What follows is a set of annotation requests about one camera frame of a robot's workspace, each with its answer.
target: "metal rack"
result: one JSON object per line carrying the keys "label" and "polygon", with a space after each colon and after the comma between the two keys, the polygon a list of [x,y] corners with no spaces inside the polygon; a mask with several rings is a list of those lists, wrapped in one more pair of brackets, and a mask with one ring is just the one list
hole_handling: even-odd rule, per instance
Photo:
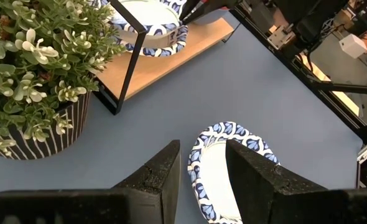
{"label": "metal rack", "polygon": [[131,77],[134,73],[141,47],[145,40],[146,29],[118,0],[109,0],[109,2],[120,13],[120,15],[123,16],[125,20],[134,27],[135,31],[138,33],[138,37],[135,41],[134,50],[129,61],[126,77],[124,79],[123,88],[121,89],[120,96],[116,97],[110,91],[110,89],[99,78],[97,78],[97,81],[100,85],[100,90],[98,92],[94,92],[95,96],[99,98],[102,104],[104,104],[105,107],[107,107],[107,109],[110,110],[112,114],[116,115],[121,111],[121,108],[123,107],[129,82],[131,81]]}
{"label": "metal rack", "polygon": [[263,33],[251,20],[244,4],[230,11],[257,39],[268,48],[302,83],[322,100],[365,144],[367,144],[367,124],[355,115],[333,91],[367,94],[367,86],[337,84],[319,80],[297,57],[288,56],[290,49],[277,50],[268,41],[270,32]]}

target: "gray-blue tabletop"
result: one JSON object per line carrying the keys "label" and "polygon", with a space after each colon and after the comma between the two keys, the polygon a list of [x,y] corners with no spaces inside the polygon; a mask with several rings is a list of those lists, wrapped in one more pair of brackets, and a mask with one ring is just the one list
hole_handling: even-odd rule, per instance
{"label": "gray-blue tabletop", "polygon": [[[226,19],[238,23],[230,14]],[[241,26],[226,44],[127,100],[117,116],[93,96],[83,134],[60,154],[38,161],[0,158],[0,191],[110,188],[180,139],[176,223],[206,223],[187,159],[198,134],[220,121],[261,136],[282,166],[322,186],[355,186],[360,138]]]}

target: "stack of plates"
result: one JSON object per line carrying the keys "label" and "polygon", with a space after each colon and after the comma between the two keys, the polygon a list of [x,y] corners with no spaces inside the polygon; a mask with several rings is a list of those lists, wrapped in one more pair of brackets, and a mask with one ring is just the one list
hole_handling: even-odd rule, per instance
{"label": "stack of plates", "polygon": [[[188,27],[182,26],[179,15],[185,1],[123,0],[120,3],[145,27],[146,37],[140,55],[164,57],[180,52],[186,46]],[[117,40],[128,52],[134,50],[137,32],[116,10],[111,23],[120,32]]]}

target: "black and white striped pot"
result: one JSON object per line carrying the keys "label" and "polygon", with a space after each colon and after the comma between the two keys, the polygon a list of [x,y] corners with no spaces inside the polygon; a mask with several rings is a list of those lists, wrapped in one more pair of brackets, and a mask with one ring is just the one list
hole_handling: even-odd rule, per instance
{"label": "black and white striped pot", "polygon": [[66,133],[63,135],[57,134],[56,124],[53,124],[50,130],[44,131],[49,134],[49,138],[45,142],[33,141],[33,139],[26,140],[23,138],[23,131],[19,131],[15,126],[9,128],[9,138],[16,141],[16,145],[8,147],[11,151],[11,156],[6,156],[0,151],[0,156],[9,159],[42,159],[52,156],[58,152],[62,152],[68,146],[72,145],[80,136],[85,126],[88,103],[90,101],[91,93],[80,95],[76,103],[71,103],[59,111],[60,116],[66,116],[70,119],[70,124],[73,125],[71,129],[65,129]]}

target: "paper plate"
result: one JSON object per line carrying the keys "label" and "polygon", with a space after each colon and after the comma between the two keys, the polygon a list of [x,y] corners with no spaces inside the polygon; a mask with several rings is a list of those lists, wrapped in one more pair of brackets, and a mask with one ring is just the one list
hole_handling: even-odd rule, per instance
{"label": "paper plate", "polygon": [[[148,57],[165,57],[180,52],[186,46],[188,27],[182,26],[179,15],[186,2],[180,0],[124,0],[120,3],[144,26],[146,37],[140,55]],[[116,37],[127,51],[134,50],[137,31],[114,10],[110,22],[119,30]]]}
{"label": "paper plate", "polygon": [[189,155],[188,173],[200,211],[209,223],[242,224],[226,167],[227,139],[280,163],[264,140],[234,122],[210,126],[197,138]]}

